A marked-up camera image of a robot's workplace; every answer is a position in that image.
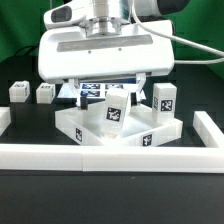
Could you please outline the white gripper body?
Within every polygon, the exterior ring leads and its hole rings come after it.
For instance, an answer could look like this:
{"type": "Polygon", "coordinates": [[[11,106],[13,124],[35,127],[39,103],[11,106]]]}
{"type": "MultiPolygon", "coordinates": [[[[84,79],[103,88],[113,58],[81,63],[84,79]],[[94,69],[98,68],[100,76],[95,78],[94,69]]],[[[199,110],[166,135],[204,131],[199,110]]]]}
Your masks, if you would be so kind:
{"type": "Polygon", "coordinates": [[[82,28],[75,26],[49,30],[39,45],[39,75],[56,84],[68,79],[114,79],[141,72],[167,75],[174,66],[171,41],[148,29],[173,33],[168,20],[125,25],[116,36],[88,38],[82,28]]]}

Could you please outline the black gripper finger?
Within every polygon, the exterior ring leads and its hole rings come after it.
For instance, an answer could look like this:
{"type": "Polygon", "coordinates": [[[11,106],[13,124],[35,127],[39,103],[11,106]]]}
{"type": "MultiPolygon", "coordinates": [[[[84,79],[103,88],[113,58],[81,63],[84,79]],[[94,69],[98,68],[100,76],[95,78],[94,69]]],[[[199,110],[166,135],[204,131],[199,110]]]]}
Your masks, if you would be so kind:
{"type": "Polygon", "coordinates": [[[88,109],[88,99],[85,96],[82,96],[79,91],[79,81],[77,79],[69,79],[68,85],[71,92],[76,97],[76,106],[80,110],[88,109]]]}
{"type": "Polygon", "coordinates": [[[145,85],[145,82],[146,82],[146,74],[145,73],[137,73],[136,74],[137,89],[134,92],[132,92],[130,95],[132,106],[137,106],[138,104],[141,103],[141,101],[142,101],[141,92],[145,85]]]}

